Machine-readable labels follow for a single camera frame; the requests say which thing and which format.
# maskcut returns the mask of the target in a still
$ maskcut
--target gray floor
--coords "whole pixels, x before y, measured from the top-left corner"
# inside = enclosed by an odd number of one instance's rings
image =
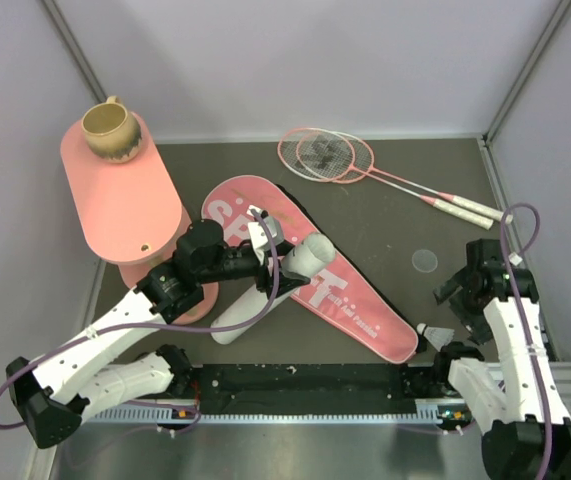
[[[455,192],[486,204],[492,193],[475,140],[372,142],[377,165],[385,170]],[[465,263],[465,243],[497,236],[433,210],[371,179],[345,187],[307,182],[279,163],[275,144],[167,145],[161,155],[192,218],[223,180],[241,174],[264,176],[286,187],[306,206],[324,232],[384,292],[409,321],[465,330],[447,307],[436,307],[431,291]],[[430,274],[411,262],[418,249],[438,256]],[[242,291],[243,282],[226,283],[209,325]],[[97,316],[120,300],[126,287],[118,270],[108,266]],[[124,359],[154,350],[162,343],[186,349],[193,362],[348,363],[379,362],[361,344],[287,301],[229,346],[209,335],[158,333],[136,345]],[[484,348],[496,359],[492,347]],[[434,351],[413,361],[429,362]],[[73,454],[91,457],[128,426],[88,425],[71,439]],[[60,458],[53,479],[173,480],[210,479],[482,479],[480,436],[419,435],[392,426],[201,426],[171,441],[153,432],[119,440],[80,471]]]
[[[445,192],[494,204],[476,140],[396,140],[371,142],[376,165]],[[437,307],[432,289],[465,263],[465,244],[489,232],[451,217],[370,178],[352,185],[320,184],[301,179],[278,160],[273,143],[163,145],[160,153],[192,219],[200,215],[206,195],[223,180],[242,174],[265,177],[284,186],[307,208],[329,238],[359,266],[405,314],[412,325],[427,323],[465,330],[446,306]],[[429,274],[412,266],[412,254],[428,249],[438,257]],[[209,326],[248,282],[221,285],[210,315],[196,325]],[[126,287],[118,269],[108,266],[97,316],[117,303]],[[158,333],[141,341],[124,357],[152,351],[163,343],[185,348],[195,363],[373,363],[373,352],[330,326],[296,302],[286,301],[262,322],[228,346],[209,335]],[[493,346],[483,348],[494,361]],[[429,362],[433,350],[414,357]]]

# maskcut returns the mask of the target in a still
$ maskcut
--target racket handle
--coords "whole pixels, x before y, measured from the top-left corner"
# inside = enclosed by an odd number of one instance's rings
[[[503,212],[501,212],[500,210],[496,210],[495,208],[483,205],[482,203],[474,202],[473,200],[469,200],[465,197],[459,197],[458,195],[451,195],[449,193],[443,193],[441,194],[441,196],[448,202],[452,202],[454,205],[458,205],[459,207],[463,207],[464,209],[469,210],[470,212],[478,213],[480,215],[483,215],[484,217],[491,218],[493,220],[496,220],[497,222],[500,222],[501,219],[503,218]],[[512,223],[513,219],[514,216],[509,215],[507,217],[507,224],[509,225],[510,223]]]
[[[462,218],[463,220],[466,220],[469,223],[473,223],[474,225],[478,225],[485,230],[489,230],[494,223],[494,221],[490,218],[483,217],[482,215],[477,215],[476,213],[472,213],[469,210],[465,210],[463,208],[457,207],[456,205],[452,205],[451,203],[448,203],[445,200],[441,200],[440,198],[434,199],[434,202],[430,203],[432,206],[438,208],[442,212],[449,213],[450,215],[454,215],[458,218]]]

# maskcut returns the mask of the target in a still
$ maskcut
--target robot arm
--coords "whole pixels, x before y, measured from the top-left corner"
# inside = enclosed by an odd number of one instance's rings
[[[467,266],[434,293],[438,303],[452,297],[452,310],[472,340],[496,341],[504,391],[493,381],[480,352],[460,342],[444,347],[435,367],[440,381],[465,400],[483,434],[485,469],[492,479],[534,478],[544,446],[543,401],[531,357],[541,370],[552,423],[552,458],[546,478],[571,478],[571,415],[554,384],[541,335],[538,292],[526,269],[515,269],[527,327],[519,316],[498,240],[467,245]],[[532,343],[526,340],[529,329]]]
[[[284,240],[278,221],[263,214],[277,254],[287,254],[293,245]],[[203,283],[254,277],[258,290],[269,294],[273,286],[266,257],[269,242],[254,223],[248,228],[250,241],[238,247],[224,242],[223,229],[213,220],[192,224],[178,239],[171,259],[150,270],[112,310],[70,340],[88,337],[88,341],[49,358],[10,387],[12,402],[39,448],[60,443],[84,421],[120,403],[148,394],[183,393],[191,365],[176,347],[163,346],[129,365],[109,364],[153,333],[155,325],[171,323],[202,301]],[[282,271],[280,275],[278,295],[310,281]],[[137,328],[97,334],[129,324]],[[29,363],[16,359],[6,369],[8,377]]]

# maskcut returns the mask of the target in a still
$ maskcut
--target ceramic mug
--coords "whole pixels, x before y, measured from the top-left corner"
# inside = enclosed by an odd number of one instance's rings
[[[141,126],[116,96],[90,108],[81,122],[90,150],[111,163],[125,163],[142,145]]]

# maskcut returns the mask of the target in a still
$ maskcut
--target pink racket cover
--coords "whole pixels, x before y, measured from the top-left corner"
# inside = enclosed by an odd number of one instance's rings
[[[253,175],[221,183],[205,199],[201,214],[220,223],[225,230],[225,241],[238,245],[249,238],[247,223],[252,217],[247,209],[250,205],[278,218],[285,238],[292,243],[318,232],[276,185]],[[414,355],[418,344],[414,329],[339,252],[334,262],[292,298],[391,363],[404,363]]]

